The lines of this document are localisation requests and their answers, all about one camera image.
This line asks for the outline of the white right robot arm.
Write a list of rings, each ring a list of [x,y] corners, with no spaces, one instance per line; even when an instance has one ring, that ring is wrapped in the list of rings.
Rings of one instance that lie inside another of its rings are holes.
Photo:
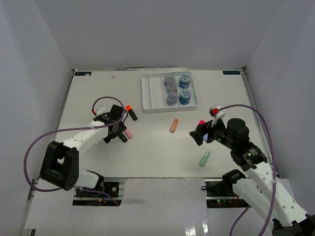
[[[313,236],[315,217],[308,214],[273,176],[272,167],[258,146],[250,141],[249,129],[239,118],[224,124],[221,119],[199,124],[190,136],[198,146],[203,137],[217,141],[230,149],[233,161],[240,169],[222,177],[222,189],[228,196],[235,194],[251,206],[274,236]]]

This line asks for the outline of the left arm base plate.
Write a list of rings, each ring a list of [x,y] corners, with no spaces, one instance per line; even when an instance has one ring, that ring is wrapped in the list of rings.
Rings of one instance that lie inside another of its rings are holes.
[[[110,195],[113,198],[117,198],[119,196],[120,183],[119,182],[104,182],[102,186],[99,187],[99,191],[103,191]],[[75,190],[76,198],[97,198],[97,197],[106,197],[103,194],[90,193],[86,191],[82,191],[80,189]]]

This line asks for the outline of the orange cap black highlighter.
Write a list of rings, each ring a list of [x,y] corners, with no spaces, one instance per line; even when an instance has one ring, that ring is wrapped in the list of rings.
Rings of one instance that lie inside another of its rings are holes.
[[[132,109],[132,107],[131,107],[130,105],[127,105],[127,106],[126,106],[126,111],[128,112],[128,114],[130,115],[130,117],[131,117],[134,121],[138,120],[137,115],[135,114],[135,112],[133,111],[133,109]]]

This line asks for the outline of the pastel pink mini highlighter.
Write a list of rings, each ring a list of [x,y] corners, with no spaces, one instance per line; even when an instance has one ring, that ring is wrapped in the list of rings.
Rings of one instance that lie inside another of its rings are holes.
[[[132,139],[133,138],[133,134],[126,128],[124,130],[124,135],[128,138],[128,139]]]

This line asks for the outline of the blue lidded tub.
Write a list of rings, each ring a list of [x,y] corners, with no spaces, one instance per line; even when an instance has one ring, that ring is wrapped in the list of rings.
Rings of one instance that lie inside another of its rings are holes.
[[[181,89],[188,89],[191,83],[191,75],[188,73],[180,75],[179,78],[179,87]]]
[[[190,89],[182,89],[179,93],[179,102],[182,105],[187,105],[190,103],[192,92]]]

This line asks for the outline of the clear paperclip jar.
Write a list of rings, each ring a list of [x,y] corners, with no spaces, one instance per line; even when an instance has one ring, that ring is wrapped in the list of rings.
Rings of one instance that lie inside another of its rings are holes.
[[[167,93],[177,93],[177,84],[176,83],[168,83],[166,86]]]
[[[170,83],[175,83],[175,77],[173,75],[164,75],[164,85],[167,86]]]
[[[176,106],[178,100],[177,93],[169,93],[166,97],[166,104],[168,106]]]

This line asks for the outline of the pastel blue mini highlighter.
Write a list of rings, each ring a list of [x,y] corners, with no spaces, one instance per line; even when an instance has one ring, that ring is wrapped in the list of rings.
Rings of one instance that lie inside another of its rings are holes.
[[[208,134],[205,134],[204,136],[203,136],[203,141],[207,141],[208,140]]]

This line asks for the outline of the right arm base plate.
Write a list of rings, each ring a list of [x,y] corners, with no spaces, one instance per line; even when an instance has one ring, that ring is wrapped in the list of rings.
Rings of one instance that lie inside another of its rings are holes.
[[[207,208],[243,208],[248,204],[221,181],[206,181],[201,190],[206,193]]]

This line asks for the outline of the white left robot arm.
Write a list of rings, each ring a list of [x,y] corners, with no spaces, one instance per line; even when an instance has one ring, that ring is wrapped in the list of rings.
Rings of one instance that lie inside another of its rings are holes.
[[[52,141],[44,156],[39,177],[65,191],[74,187],[87,188],[93,196],[103,193],[104,177],[93,171],[79,169],[79,157],[99,141],[109,143],[119,137],[123,142],[126,126],[122,121],[123,107],[113,105],[109,112],[102,106],[87,130],[62,142]]]

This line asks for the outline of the white compartment tray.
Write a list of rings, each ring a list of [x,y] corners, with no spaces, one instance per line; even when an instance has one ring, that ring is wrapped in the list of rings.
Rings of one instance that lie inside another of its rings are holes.
[[[191,100],[187,105],[182,105],[179,102],[179,93],[182,90],[179,87],[180,75],[188,73],[191,75],[191,83],[188,89],[191,90]],[[164,75],[173,75],[175,77],[175,83],[177,84],[178,100],[176,106],[168,106],[166,104],[166,86],[164,85]],[[195,110],[198,107],[198,100],[196,89],[193,81],[193,76],[189,71],[180,72],[168,72],[168,73],[156,73],[156,74],[143,74],[141,76],[142,86],[142,104],[143,110],[146,113],[162,113],[170,111],[190,111]]]

